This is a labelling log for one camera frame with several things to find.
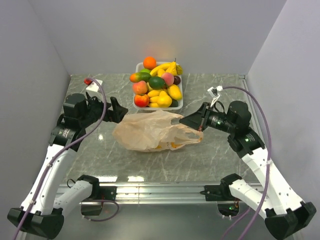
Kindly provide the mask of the translucent orange plastic bag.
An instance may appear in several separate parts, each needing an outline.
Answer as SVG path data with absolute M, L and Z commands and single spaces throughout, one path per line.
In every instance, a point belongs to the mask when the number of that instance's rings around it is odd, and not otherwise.
M 137 152 L 175 151 L 200 143 L 204 134 L 179 123 L 182 118 L 180 114 L 163 110 L 128 114 L 112 135 L 125 149 Z

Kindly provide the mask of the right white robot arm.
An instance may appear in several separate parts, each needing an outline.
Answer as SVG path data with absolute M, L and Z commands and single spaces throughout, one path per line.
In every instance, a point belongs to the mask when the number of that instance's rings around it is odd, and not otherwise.
M 250 127 L 251 113 L 243 101 L 233 101 L 227 112 L 220 112 L 204 102 L 180 123 L 194 130 L 210 127 L 228 134 L 231 149 L 252 170 L 264 187 L 260 193 L 233 173 L 220 181 L 220 194 L 226 200 L 243 201 L 263 220 L 270 234 L 284 240 L 308 226 L 317 210 L 305 202 L 287 183 L 276 165 L 268 159 L 268 150 L 259 135 Z

